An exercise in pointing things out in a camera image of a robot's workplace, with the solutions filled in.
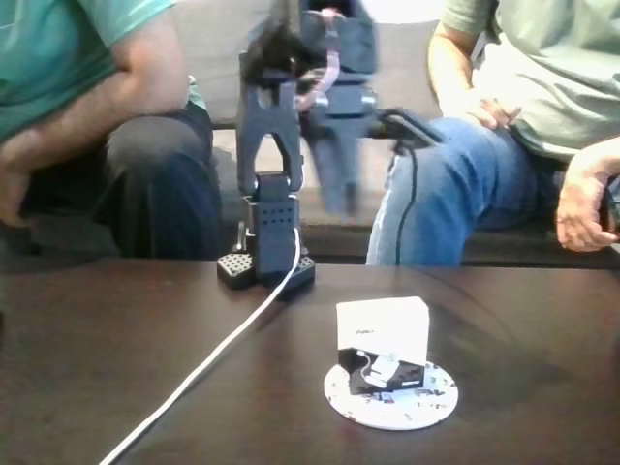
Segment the person's left hand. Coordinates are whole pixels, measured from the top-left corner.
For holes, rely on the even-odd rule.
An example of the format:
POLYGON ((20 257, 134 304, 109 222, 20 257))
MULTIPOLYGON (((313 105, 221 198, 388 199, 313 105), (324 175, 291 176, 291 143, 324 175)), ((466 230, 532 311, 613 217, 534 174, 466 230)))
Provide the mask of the person's left hand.
POLYGON ((1 144, 1 222, 9 227, 26 228, 28 225, 20 209, 29 187, 30 174, 16 168, 15 164, 30 145, 29 131, 1 144))
POLYGON ((600 207, 609 176, 600 171, 570 168, 556 210, 560 244, 574 252, 599 251, 618 240, 601 224, 600 207))

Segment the person's right hand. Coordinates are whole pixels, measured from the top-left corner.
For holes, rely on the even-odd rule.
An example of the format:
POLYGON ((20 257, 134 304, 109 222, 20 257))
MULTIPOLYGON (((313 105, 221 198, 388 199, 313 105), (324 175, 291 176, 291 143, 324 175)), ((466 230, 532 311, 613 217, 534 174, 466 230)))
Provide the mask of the person's right hand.
POLYGON ((466 113, 487 129, 508 129, 521 113, 521 107, 496 98, 475 97, 467 103, 466 113))

